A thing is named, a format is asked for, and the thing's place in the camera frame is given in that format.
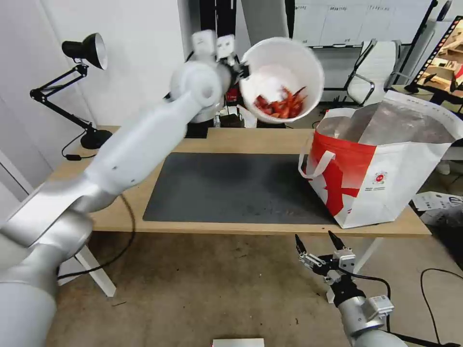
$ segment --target white bucket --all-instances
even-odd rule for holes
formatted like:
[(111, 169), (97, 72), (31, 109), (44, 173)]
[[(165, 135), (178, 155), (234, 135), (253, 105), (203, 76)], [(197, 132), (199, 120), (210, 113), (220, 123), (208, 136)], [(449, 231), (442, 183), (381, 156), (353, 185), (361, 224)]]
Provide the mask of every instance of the white bucket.
[[(271, 38), (252, 46), (243, 55), (249, 64), (250, 75), (240, 80), (240, 89), (246, 108), (266, 123), (291, 123), (301, 119), (318, 105), (325, 85), (323, 68), (310, 48), (287, 38)], [(307, 95), (301, 113), (294, 118), (268, 116), (254, 106), (262, 95), (269, 102), (282, 100), (282, 86), (295, 93)]]

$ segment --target red and white bag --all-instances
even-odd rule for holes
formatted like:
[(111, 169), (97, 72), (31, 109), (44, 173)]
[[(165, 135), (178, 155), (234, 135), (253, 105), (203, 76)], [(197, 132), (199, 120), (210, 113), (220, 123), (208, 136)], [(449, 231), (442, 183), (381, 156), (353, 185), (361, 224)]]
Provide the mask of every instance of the red and white bag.
[(463, 137), (452, 112), (408, 95), (389, 91), (367, 107), (327, 112), (307, 160), (308, 144), (299, 156), (300, 174), (342, 228), (394, 221)]

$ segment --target food in bowl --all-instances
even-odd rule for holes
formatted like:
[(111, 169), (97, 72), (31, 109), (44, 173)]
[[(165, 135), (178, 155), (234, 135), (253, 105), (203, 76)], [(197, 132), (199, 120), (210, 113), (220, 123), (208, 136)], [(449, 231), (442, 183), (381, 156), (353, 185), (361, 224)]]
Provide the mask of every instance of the food in bowl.
[(293, 94), (288, 88), (282, 86), (282, 101), (269, 102), (262, 95), (259, 95), (254, 101), (254, 106), (271, 117), (282, 119), (297, 117), (301, 113), (304, 99), (307, 97), (303, 97), (300, 93), (304, 88), (302, 87)]

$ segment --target bag handle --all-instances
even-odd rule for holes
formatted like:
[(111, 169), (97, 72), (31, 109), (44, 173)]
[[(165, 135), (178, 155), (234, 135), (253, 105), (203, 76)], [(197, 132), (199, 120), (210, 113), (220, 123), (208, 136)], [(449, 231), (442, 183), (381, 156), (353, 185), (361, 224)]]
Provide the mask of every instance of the bag handle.
[(329, 162), (335, 158), (335, 154), (333, 152), (330, 152), (330, 151), (325, 151), (323, 153), (323, 156), (321, 157), (320, 161), (318, 162), (317, 164), (317, 167), (315, 168), (315, 170), (313, 171), (312, 174), (306, 174), (304, 173), (304, 171), (302, 171), (302, 162), (304, 161), (304, 150), (301, 152), (301, 154), (299, 154), (299, 165), (298, 165), (298, 170), (299, 170), (299, 173), (302, 177), (304, 178), (307, 178), (307, 179), (313, 179), (317, 176), (320, 176), (327, 168)]

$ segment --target floor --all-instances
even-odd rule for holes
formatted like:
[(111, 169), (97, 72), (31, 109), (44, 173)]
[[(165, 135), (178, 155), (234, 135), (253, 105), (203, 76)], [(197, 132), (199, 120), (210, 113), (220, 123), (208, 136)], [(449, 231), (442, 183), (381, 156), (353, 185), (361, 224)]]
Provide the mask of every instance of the floor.
[[(99, 260), (128, 234), (94, 233)], [(303, 237), (310, 252), (332, 252), (328, 237)], [(345, 238), (354, 250), (361, 239)], [(420, 293), (427, 267), (459, 269), (432, 237), (385, 240), (363, 273), (387, 279), (396, 306), (393, 331), (434, 340)], [(266, 346), (348, 346), (321, 278), (298, 262), (294, 237), (137, 234), (107, 273), (117, 286), (106, 298), (90, 276), (61, 287), (47, 346), (209, 346), (214, 338), (263, 337)], [(381, 283), (359, 280), (367, 295)], [(425, 290), (441, 339), (463, 342), (463, 281), (428, 272)]]

